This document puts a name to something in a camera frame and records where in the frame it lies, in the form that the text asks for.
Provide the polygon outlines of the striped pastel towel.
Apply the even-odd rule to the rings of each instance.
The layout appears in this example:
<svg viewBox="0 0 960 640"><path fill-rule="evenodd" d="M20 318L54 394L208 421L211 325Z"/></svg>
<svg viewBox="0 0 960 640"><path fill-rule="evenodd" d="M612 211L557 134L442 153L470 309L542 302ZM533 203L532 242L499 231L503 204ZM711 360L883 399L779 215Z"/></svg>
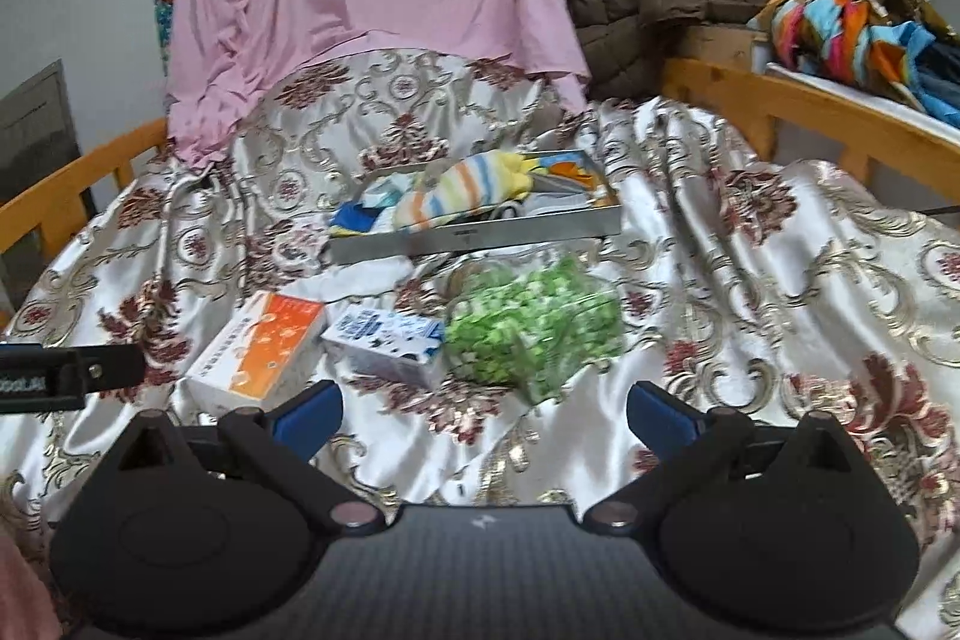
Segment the striped pastel towel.
<svg viewBox="0 0 960 640"><path fill-rule="evenodd" d="M490 211L532 190L537 164L519 152L477 152L452 164L431 187L414 188L398 200L395 230L423 230Z"/></svg>

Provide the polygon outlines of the orange plastic scoop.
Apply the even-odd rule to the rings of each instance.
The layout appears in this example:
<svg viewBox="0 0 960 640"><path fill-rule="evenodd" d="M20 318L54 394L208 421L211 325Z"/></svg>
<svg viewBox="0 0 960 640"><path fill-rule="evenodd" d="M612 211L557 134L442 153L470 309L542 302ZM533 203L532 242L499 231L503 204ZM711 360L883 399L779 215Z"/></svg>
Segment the orange plastic scoop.
<svg viewBox="0 0 960 640"><path fill-rule="evenodd" d="M594 190L599 185L599 175L584 162L581 154L574 152L540 156L532 175L537 182L544 182L548 190Z"/></svg>

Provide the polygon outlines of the orange white medicine box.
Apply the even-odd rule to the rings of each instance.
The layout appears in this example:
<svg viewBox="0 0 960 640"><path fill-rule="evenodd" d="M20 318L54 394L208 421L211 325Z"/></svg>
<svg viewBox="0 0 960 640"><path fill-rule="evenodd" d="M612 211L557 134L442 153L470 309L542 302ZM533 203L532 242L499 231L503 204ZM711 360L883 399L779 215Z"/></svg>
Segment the orange white medicine box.
<svg viewBox="0 0 960 640"><path fill-rule="evenodd" d="M256 292L190 365L190 398L213 417L278 408L309 385L325 323L322 302Z"/></svg>

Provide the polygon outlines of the blue white milk carton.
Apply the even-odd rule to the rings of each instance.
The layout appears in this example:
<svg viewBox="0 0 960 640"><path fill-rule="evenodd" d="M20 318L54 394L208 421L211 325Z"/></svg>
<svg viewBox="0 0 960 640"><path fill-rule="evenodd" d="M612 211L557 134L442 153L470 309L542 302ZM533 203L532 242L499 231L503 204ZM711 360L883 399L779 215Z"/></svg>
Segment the blue white milk carton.
<svg viewBox="0 0 960 640"><path fill-rule="evenodd" d="M355 374L420 388L443 381L444 321L386 308L348 305L322 333Z"/></svg>

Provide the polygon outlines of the floral satin bed cover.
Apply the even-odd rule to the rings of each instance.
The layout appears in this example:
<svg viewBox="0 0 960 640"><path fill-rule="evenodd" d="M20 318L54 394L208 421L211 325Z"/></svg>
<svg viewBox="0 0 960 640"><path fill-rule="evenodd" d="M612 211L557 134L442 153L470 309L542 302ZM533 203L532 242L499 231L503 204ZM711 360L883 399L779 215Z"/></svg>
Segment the floral satin bed cover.
<svg viewBox="0 0 960 640"><path fill-rule="evenodd" d="M70 242L14 315L13 341L133 342L135 390L2 424L2 530L41 580L57 518L125 424L199 411L182 376L259 291L438 315L480 260L340 266L332 214L364 174L494 148L584 149L622 202L603 241L521 248L523 269L578 259L619 292L625 351L530 406L498 386L431 390L322 356L345 419L317 466L384 510L402 502L585 509L651 468L626 393L652 380L697 408L770 424L823 409L846 425L923 551L900 614L958 632L958 236L877 203L838 167L762 161L718 115L652 99L568 119L542 83L426 50L376 50L286 76L221 163L149 163Z"/></svg>

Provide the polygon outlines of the pink fluffy sleeve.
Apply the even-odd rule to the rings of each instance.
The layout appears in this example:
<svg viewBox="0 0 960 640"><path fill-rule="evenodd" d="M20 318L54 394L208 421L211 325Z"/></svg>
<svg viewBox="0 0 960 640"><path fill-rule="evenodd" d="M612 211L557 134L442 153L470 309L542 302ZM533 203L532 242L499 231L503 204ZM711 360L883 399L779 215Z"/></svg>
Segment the pink fluffy sleeve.
<svg viewBox="0 0 960 640"><path fill-rule="evenodd" d="M11 640L59 640L62 635L47 588L7 530L0 536L0 635Z"/></svg>

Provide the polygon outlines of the grey door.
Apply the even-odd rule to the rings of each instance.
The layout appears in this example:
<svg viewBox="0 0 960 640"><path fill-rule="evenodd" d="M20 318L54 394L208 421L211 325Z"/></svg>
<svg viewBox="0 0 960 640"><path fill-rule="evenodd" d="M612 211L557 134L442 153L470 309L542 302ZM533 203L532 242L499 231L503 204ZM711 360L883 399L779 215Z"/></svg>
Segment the grey door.
<svg viewBox="0 0 960 640"><path fill-rule="evenodd" d="M80 158L62 62L57 60L2 99L2 203ZM46 268L36 230L2 253L2 301L13 310Z"/></svg>

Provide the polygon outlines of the grey tray with drawing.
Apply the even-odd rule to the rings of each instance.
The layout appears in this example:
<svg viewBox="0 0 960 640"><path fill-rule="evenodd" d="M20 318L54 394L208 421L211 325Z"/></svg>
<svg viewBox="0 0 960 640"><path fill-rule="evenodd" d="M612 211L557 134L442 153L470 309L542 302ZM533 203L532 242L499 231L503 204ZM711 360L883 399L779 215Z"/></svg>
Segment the grey tray with drawing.
<svg viewBox="0 0 960 640"><path fill-rule="evenodd" d="M584 152L563 149L523 156L537 164L540 156L556 152L581 154L599 175L599 185L594 190L548 190L532 175L532 190L524 198L423 230L395 230L395 205L407 191L431 187L455 163L434 161L375 170L364 177L355 195L331 219L332 260L346 265L391 255L420 257L617 236L622 225L622 203L599 166Z"/></svg>

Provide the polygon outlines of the colourful striped cloth bundle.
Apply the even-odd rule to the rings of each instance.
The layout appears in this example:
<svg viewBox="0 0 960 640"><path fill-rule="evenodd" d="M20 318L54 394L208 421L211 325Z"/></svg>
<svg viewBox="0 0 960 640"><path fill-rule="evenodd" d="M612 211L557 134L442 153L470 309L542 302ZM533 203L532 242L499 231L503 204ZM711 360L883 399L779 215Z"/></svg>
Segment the colourful striped cloth bundle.
<svg viewBox="0 0 960 640"><path fill-rule="evenodd" d="M750 19L782 67L928 113L907 86L907 56L895 32L903 23L958 46L958 32L929 0L770 0Z"/></svg>

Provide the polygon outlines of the blue denim clothes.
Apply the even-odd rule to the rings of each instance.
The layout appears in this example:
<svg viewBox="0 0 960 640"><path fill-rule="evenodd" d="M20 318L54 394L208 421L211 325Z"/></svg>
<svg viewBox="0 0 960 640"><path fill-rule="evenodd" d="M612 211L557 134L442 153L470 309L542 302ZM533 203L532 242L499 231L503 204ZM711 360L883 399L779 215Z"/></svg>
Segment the blue denim clothes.
<svg viewBox="0 0 960 640"><path fill-rule="evenodd" d="M896 26L896 39L907 56L907 86L923 109L949 127L958 127L960 86L958 46L940 41L918 23Z"/></svg>

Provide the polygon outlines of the blue wall poster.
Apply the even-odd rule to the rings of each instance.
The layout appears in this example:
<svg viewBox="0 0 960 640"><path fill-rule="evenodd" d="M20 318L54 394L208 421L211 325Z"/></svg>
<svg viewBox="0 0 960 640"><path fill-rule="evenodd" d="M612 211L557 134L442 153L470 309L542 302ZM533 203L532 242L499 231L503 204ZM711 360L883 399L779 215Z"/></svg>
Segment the blue wall poster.
<svg viewBox="0 0 960 640"><path fill-rule="evenodd" d="M167 70L169 70L169 47L171 47L174 0L153 0L153 11L155 12L156 34L158 34L158 46L160 46L161 65L163 65L163 73L167 73Z"/></svg>

